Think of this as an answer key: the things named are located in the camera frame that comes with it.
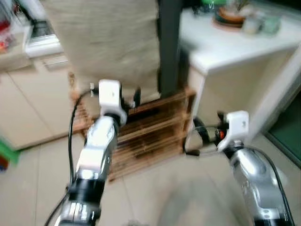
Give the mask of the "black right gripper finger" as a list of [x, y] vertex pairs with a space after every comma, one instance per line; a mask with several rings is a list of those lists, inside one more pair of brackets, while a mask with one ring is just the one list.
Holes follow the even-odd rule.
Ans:
[[194, 123], [194, 129], [197, 131], [202, 142], [208, 142], [208, 131], [204, 123], [197, 116], [194, 117], [193, 123]]

